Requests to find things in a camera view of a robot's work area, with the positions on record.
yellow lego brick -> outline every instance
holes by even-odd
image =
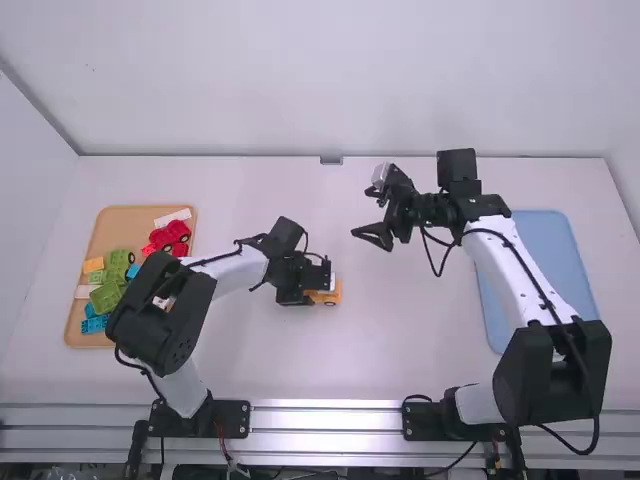
[[[104,258],[96,257],[90,258],[82,264],[82,273],[95,272],[96,270],[104,269]]]

white wall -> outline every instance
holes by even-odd
[[[0,70],[0,357],[77,159]]]
[[[639,18],[634,0],[4,0],[0,56],[88,153],[603,155],[638,229]]]

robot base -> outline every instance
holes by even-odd
[[[171,407],[156,400],[151,405],[148,436],[247,438],[251,419],[251,404],[246,400],[214,400],[211,392],[189,419],[182,418]]]
[[[445,391],[439,402],[404,402],[402,434],[409,442],[424,441],[505,441],[507,426],[490,423],[466,425],[457,413],[455,391]]]

green lego brick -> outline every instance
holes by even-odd
[[[113,250],[107,256],[107,270],[126,270],[135,261],[135,258],[133,252],[126,248]]]
[[[102,285],[104,283],[104,270],[98,270],[89,274],[89,285]]]
[[[127,283],[126,273],[126,269],[109,269],[104,273],[104,283],[116,282],[118,285],[125,285]]]
[[[122,298],[124,288],[116,282],[106,282],[89,294],[97,315],[110,313]]]

red toy car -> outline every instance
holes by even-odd
[[[191,238],[191,230],[189,230],[187,224],[182,220],[172,220],[166,228],[169,235],[171,235],[171,238],[173,238],[174,243],[185,243],[189,238]]]
[[[169,225],[157,228],[149,234],[149,242],[156,250],[171,251],[171,245],[186,242],[191,238],[191,230],[182,220],[172,220]]]
[[[189,253],[189,245],[181,242],[174,243],[172,250],[171,255],[174,257],[186,257],[187,253]]]

